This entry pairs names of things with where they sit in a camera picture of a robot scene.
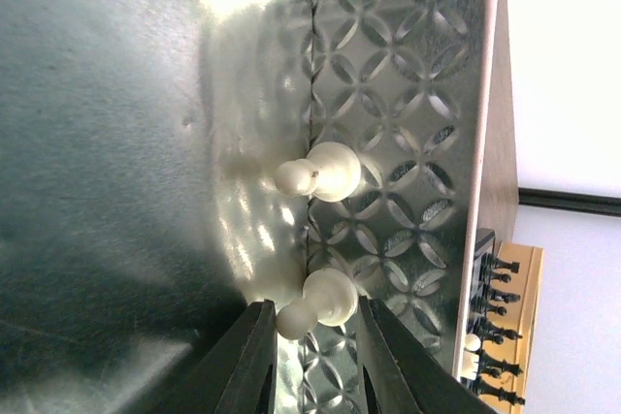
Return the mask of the pink metal tin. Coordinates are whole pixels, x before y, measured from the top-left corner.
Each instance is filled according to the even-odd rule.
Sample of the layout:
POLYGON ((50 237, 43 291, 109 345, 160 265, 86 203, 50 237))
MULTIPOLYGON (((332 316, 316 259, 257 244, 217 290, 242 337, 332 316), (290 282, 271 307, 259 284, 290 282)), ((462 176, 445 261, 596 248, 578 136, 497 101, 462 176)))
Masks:
MULTIPOLYGON (((2 411, 150 413, 322 269, 461 383, 498 4, 1 0, 2 411), (280 193, 326 142, 354 193, 280 193)), ((365 413, 358 324, 276 328, 272 413, 365 413)))

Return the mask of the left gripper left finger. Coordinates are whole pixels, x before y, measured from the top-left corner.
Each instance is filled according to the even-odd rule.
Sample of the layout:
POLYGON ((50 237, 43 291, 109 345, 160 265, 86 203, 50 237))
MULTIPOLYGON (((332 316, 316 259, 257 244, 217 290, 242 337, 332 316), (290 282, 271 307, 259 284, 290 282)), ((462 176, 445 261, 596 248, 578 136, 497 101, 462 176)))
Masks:
POLYGON ((150 413, 272 413, 278 342, 275 304, 252 303, 150 413))

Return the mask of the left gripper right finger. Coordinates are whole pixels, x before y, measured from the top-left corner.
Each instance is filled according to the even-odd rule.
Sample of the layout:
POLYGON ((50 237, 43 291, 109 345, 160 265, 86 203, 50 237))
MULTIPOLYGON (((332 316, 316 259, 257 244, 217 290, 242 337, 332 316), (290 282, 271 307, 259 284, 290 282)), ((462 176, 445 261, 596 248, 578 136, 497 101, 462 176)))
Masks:
POLYGON ((362 297, 358 309, 357 361, 365 413, 494 411, 451 376, 384 302, 362 297))

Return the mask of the white chess pawn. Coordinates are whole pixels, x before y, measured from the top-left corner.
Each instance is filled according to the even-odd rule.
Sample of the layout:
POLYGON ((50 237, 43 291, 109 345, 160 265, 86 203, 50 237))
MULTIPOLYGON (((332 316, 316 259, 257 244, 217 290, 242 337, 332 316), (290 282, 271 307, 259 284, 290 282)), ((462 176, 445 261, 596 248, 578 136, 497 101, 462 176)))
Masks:
POLYGON ((277 190, 289 197, 313 196, 335 203, 354 193, 362 176, 356 153, 343 143, 319 143, 305 158, 282 163, 274 176, 277 190))
POLYGON ((337 327, 356 312, 358 292, 343 272, 322 269, 311 273, 304 282, 302 297, 284 306, 278 313, 278 334, 287 340, 299 340, 318 324, 337 327))

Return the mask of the white chess piece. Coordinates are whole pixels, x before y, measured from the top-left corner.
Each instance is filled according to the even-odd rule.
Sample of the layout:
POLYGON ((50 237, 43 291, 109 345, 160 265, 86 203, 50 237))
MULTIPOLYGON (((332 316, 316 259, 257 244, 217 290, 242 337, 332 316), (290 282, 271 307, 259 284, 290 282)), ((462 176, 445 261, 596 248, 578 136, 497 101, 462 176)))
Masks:
POLYGON ((481 339, 476 334, 466 334, 464 348, 470 352, 476 352, 481 348, 481 339))

